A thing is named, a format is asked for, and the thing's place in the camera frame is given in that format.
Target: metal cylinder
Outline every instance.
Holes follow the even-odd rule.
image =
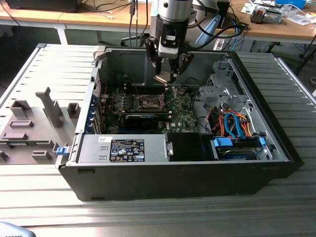
[[[158,0],[158,14],[165,21],[181,22],[189,18],[193,0]]]

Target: metal table surface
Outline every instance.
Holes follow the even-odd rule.
[[[69,51],[73,46],[63,47]],[[29,63],[37,54],[32,54]],[[239,56],[250,73],[261,60],[265,60],[261,67],[266,70],[279,69],[282,64],[272,55]],[[27,69],[22,68],[20,76]],[[305,165],[287,179],[274,180],[253,196],[82,202],[53,164],[0,165],[0,220],[26,227],[38,237],[316,236],[316,147],[312,143],[316,123],[301,118],[303,113],[298,111],[308,107],[314,113],[315,108],[306,103],[308,96],[297,93],[303,93],[304,87],[290,72],[284,71],[283,75],[288,75],[284,81],[269,81],[262,75],[252,76],[277,117],[284,120],[280,121],[282,126],[292,132],[296,148],[304,150]],[[13,82],[9,93],[14,88]],[[287,93],[275,98],[274,90]],[[280,103],[287,103],[288,109],[281,112],[284,106]]]

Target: floor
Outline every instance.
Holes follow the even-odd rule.
[[[8,87],[19,72],[25,59],[32,53],[32,50],[37,45],[35,41],[60,43],[55,29],[23,27],[21,30],[18,27],[14,27],[12,31],[14,33],[13,37],[10,38],[4,35],[0,38],[0,95],[5,91],[4,87]],[[69,44],[100,44],[97,41],[95,31],[67,30],[66,35]],[[125,37],[128,37],[128,33],[102,32],[103,40],[110,46],[120,46],[120,39]],[[255,51],[264,51],[266,45],[264,42],[258,42]],[[282,43],[281,45],[276,45],[272,53],[275,57],[281,57],[289,68],[295,70],[300,60],[298,55],[301,52],[292,43]],[[309,83],[310,78],[316,77],[315,63],[316,58],[310,60],[298,76],[311,92],[315,90]]]

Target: power supply label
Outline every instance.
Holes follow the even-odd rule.
[[[110,162],[144,162],[144,139],[112,140]]]

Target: connector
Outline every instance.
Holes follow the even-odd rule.
[[[241,27],[241,29],[242,29],[243,31],[247,31],[248,28],[249,28],[249,24],[244,23],[244,22],[239,22],[238,25]]]
[[[135,15],[135,0],[132,0],[132,2],[130,3],[130,8],[129,8],[129,14],[130,16]]]

